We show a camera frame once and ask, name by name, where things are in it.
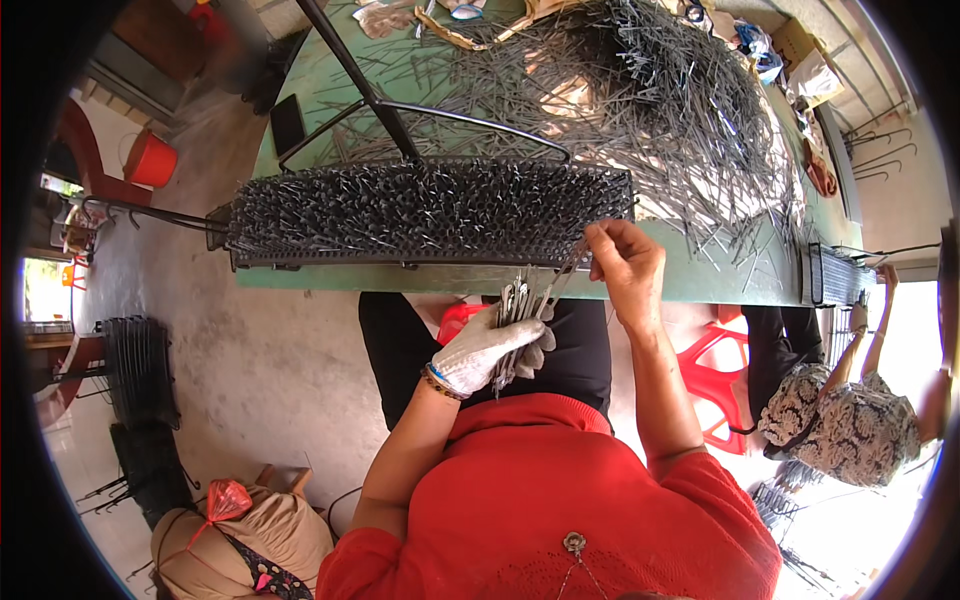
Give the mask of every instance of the smartphone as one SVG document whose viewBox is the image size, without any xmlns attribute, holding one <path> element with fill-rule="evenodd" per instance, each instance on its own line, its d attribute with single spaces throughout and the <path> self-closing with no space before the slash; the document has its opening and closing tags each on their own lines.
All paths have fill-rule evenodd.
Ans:
<svg viewBox="0 0 960 600">
<path fill-rule="evenodd" d="M 277 158 L 285 155 L 306 137 L 297 94 L 290 94 L 270 109 L 270 131 L 274 135 Z"/>
</svg>

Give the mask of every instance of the beaded bracelet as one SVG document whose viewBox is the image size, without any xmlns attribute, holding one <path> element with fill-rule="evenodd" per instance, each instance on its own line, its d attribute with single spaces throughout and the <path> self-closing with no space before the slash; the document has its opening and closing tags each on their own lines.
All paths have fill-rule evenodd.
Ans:
<svg viewBox="0 0 960 600">
<path fill-rule="evenodd" d="M 436 375 L 434 375 L 433 372 L 430 371 L 427 367 L 423 367 L 423 369 L 420 369 L 420 376 L 423 378 L 423 381 L 426 381 L 428 384 L 430 384 L 431 388 L 433 388 L 437 392 L 440 392 L 446 397 L 451 397 L 455 400 L 460 400 L 460 401 L 463 401 L 469 398 L 469 396 L 463 396 L 461 394 L 457 394 L 456 392 L 452 392 L 448 390 L 445 386 L 441 385 L 441 383 L 437 381 Z"/>
</svg>

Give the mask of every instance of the necklace chain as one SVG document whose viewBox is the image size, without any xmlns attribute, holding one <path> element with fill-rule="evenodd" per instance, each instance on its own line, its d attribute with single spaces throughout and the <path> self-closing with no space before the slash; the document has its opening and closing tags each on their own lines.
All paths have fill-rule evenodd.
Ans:
<svg viewBox="0 0 960 600">
<path fill-rule="evenodd" d="M 608 600 L 607 593 L 603 590 L 603 588 L 600 587 L 600 583 L 597 581 L 597 578 L 593 576 L 593 572 L 590 570 L 590 567 L 587 566 L 587 563 L 584 563 L 584 558 L 582 555 L 585 547 L 587 547 L 587 538 L 584 538 L 575 531 L 571 531 L 570 533 L 566 534 L 566 538 L 564 538 L 564 548 L 566 548 L 566 551 L 571 553 L 577 559 L 577 562 L 572 564 L 570 568 L 566 570 L 566 576 L 564 577 L 564 582 L 560 585 L 560 592 L 557 594 L 557 600 L 560 600 L 560 597 L 564 595 L 566 583 L 570 580 L 570 575 L 573 573 L 573 569 L 581 565 L 587 570 L 587 575 L 590 576 L 590 580 L 596 586 L 597 590 L 600 592 L 600 595 L 604 597 L 604 600 Z"/>
</svg>

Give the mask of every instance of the red sweater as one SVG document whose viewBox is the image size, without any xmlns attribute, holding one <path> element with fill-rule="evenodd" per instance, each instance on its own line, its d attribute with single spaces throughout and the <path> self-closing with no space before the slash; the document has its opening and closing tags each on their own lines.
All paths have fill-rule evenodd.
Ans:
<svg viewBox="0 0 960 600">
<path fill-rule="evenodd" d="M 613 600 L 626 591 L 771 598 L 780 552 L 750 497 L 709 454 L 657 483 L 594 409 L 533 394 L 465 409 L 444 459 L 410 500 L 407 540 L 347 533 L 317 597 L 556 598 L 582 558 Z M 602 598 L 582 567 L 563 598 Z"/>
</svg>

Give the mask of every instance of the cardboard box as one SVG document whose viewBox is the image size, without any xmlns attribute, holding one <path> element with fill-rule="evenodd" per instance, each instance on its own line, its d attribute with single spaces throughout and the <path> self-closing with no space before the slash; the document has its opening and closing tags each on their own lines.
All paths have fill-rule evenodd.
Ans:
<svg viewBox="0 0 960 600">
<path fill-rule="evenodd" d="M 774 50 L 783 59 L 783 75 L 785 75 L 788 80 L 790 79 L 790 74 L 797 68 L 801 60 L 805 59 L 807 55 L 814 51 L 819 52 L 820 55 L 824 57 L 827 66 L 833 71 L 833 74 L 837 76 L 837 80 L 840 80 L 840 70 L 830 58 L 830 54 L 827 52 L 827 48 L 824 47 L 824 43 L 808 32 L 796 17 L 791 18 L 780 26 L 779 29 L 770 35 L 770 38 L 773 39 Z M 810 107 L 813 108 L 822 104 L 842 91 L 843 86 L 840 85 L 832 94 L 817 96 L 812 99 Z"/>
</svg>

